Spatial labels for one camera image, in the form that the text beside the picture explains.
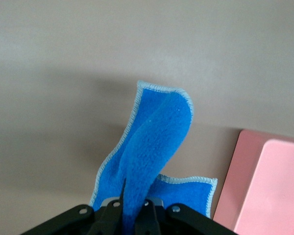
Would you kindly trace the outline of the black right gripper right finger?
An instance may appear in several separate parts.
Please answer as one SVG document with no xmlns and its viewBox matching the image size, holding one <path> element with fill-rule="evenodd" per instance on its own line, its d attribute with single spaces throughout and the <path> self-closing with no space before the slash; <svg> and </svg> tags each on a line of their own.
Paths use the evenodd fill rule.
<svg viewBox="0 0 294 235">
<path fill-rule="evenodd" d="M 160 225 L 157 220 L 155 204 L 146 199 L 135 220 L 135 235 L 159 235 Z"/>
</svg>

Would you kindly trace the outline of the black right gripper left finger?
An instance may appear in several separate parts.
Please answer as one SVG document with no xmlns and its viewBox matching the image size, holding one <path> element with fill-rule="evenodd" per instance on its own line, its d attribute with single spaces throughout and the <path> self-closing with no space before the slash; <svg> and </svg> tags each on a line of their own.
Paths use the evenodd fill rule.
<svg viewBox="0 0 294 235">
<path fill-rule="evenodd" d="M 118 199 L 111 200 L 104 207 L 100 218 L 95 222 L 88 231 L 89 235 L 121 235 L 122 234 L 122 217 L 123 217 L 123 195 L 126 180 L 123 182 L 122 190 Z"/>
</svg>

